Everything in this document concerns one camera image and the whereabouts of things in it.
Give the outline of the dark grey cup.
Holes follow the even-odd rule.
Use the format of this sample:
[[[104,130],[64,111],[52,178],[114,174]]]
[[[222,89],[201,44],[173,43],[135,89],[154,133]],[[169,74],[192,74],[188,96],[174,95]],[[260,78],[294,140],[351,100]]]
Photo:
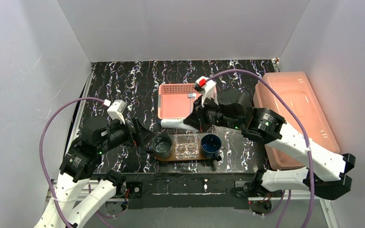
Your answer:
[[[149,143],[146,152],[154,154],[161,159],[167,159],[172,154],[173,141],[167,134],[155,136]]]

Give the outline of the white toothpaste tube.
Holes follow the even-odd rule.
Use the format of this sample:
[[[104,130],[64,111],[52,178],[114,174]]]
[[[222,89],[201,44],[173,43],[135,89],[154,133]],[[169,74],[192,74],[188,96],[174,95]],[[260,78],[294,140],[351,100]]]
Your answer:
[[[184,119],[162,119],[160,121],[160,126],[162,128],[182,129],[194,132],[198,131],[194,127],[185,124],[183,121]]]

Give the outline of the clear plastic dimpled tray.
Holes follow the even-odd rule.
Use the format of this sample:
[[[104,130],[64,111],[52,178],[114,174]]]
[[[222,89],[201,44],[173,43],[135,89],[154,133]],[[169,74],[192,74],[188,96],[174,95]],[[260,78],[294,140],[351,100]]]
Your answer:
[[[176,134],[174,145],[177,158],[192,158],[199,155],[199,142],[196,134]]]

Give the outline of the dark blue cup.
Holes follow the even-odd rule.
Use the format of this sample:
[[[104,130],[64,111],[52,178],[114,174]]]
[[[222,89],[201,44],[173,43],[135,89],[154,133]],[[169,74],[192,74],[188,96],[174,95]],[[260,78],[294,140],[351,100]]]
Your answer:
[[[221,139],[214,134],[207,134],[201,139],[201,155],[207,159],[221,161]]]

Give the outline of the oval wooden tray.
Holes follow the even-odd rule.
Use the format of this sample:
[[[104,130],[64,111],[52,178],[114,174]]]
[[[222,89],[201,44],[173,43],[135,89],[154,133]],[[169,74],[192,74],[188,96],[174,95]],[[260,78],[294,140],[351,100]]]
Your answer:
[[[162,162],[184,162],[184,161],[206,161],[206,160],[212,160],[210,158],[206,158],[204,157],[202,154],[199,154],[196,157],[192,157],[192,158],[177,158],[175,155],[175,152],[172,152],[172,154],[168,157],[168,158],[161,158],[160,156],[158,156],[157,154],[154,154],[154,157]]]

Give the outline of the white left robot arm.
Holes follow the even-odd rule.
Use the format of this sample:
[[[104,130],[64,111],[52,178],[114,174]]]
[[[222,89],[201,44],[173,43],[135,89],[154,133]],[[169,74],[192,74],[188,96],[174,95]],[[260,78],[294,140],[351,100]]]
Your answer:
[[[37,228],[81,228],[108,199],[126,192],[121,189],[126,177],[109,171],[79,205],[75,204],[105,153],[120,145],[144,148],[155,137],[138,118],[132,123],[109,122],[102,116],[88,119],[61,163],[56,185],[50,186],[52,197]]]

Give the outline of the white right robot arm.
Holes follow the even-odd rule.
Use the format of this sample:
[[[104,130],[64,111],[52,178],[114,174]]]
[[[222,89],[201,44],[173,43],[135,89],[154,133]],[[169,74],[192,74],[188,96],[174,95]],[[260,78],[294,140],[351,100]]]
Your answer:
[[[211,126],[239,130],[244,138],[282,151],[303,165],[295,170],[259,170],[250,191],[308,190],[314,196],[336,200],[351,190],[352,178],[347,173],[355,166],[354,155],[331,152],[307,139],[276,112],[253,107],[249,96],[236,89],[216,98],[201,95],[183,123],[199,132]]]

